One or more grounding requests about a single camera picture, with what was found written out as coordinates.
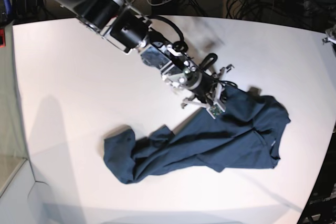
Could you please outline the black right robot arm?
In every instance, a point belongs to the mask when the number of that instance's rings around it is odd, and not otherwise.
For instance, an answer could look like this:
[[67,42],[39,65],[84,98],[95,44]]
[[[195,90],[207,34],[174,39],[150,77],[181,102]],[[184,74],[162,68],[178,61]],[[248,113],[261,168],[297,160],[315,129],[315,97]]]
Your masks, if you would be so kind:
[[182,31],[169,19],[139,12],[128,0],[56,0],[77,19],[123,53],[136,51],[142,62],[156,68],[165,83],[192,93],[181,104],[205,108],[212,116],[226,111],[224,77],[231,66],[208,74],[217,60],[209,54],[201,63],[188,55]]

